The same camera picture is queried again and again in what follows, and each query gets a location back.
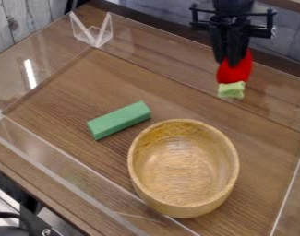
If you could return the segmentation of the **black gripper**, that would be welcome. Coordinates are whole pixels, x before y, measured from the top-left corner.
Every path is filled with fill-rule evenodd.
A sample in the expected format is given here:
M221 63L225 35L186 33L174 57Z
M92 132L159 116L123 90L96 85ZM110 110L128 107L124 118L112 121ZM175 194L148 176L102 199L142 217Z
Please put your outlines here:
M234 67L245 58L249 37L269 39L274 35L273 8L250 3L247 6L199 7L191 4L190 27L193 30L209 31L213 47L213 56L218 64L226 56L226 30L227 32L227 59L229 66ZM253 25L251 17L263 17L265 25Z

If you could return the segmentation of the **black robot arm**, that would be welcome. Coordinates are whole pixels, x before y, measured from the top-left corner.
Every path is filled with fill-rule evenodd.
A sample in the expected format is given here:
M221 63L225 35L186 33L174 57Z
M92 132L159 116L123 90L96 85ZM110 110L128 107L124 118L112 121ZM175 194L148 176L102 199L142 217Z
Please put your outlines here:
M234 67L245 59L250 39L274 36L275 10L255 0L213 0L210 6L191 4L189 10L190 28L209 34L218 64L227 60Z

